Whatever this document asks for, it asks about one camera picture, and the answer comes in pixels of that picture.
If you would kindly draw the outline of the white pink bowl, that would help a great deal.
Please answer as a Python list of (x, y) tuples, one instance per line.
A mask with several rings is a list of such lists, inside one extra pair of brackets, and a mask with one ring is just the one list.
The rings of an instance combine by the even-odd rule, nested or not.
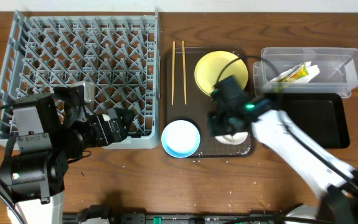
[(242, 144), (247, 139), (247, 137), (248, 137), (248, 132), (241, 132), (235, 134), (216, 136), (215, 139), (222, 144), (239, 145)]

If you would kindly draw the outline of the green orange snack wrapper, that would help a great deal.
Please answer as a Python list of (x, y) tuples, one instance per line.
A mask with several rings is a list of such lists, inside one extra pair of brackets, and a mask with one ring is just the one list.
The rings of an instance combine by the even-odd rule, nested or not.
[(283, 78), (280, 82), (294, 82), (309, 75), (307, 68), (311, 65), (311, 62), (304, 62), (296, 65), (295, 67), (283, 72)]

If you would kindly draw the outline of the white napkin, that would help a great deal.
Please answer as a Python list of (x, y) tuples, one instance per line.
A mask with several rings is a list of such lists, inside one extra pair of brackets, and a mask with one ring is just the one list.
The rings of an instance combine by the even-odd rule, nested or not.
[[(309, 72), (308, 76), (305, 76), (303, 78), (300, 78), (299, 80), (296, 80), (294, 82), (282, 82), (282, 83), (308, 83), (310, 82), (314, 77), (319, 75), (320, 69), (318, 65), (310, 65), (307, 68), (307, 71)], [(270, 80), (270, 82), (277, 83), (280, 82), (280, 80), (283, 78), (283, 72), (280, 73), (277, 77)]]

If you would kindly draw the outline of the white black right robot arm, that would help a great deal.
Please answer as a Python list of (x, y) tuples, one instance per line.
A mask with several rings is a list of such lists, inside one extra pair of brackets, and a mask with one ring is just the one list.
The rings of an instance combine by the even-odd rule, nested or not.
[(358, 223), (358, 169), (336, 158), (301, 130), (283, 107), (283, 94), (251, 98), (234, 76), (217, 80), (210, 94), (217, 111), (209, 113), (213, 136), (251, 128), (255, 139), (277, 153), (309, 185), (319, 208), (308, 217), (245, 217), (243, 222)]

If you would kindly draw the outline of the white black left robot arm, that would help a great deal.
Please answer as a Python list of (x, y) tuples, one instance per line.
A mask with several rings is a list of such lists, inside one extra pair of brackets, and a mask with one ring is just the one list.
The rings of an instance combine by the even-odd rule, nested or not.
[(128, 137), (134, 111), (88, 114), (84, 85), (18, 98), (12, 105), (18, 134), (6, 144), (0, 192), (12, 223), (62, 223), (64, 175), (88, 148)]

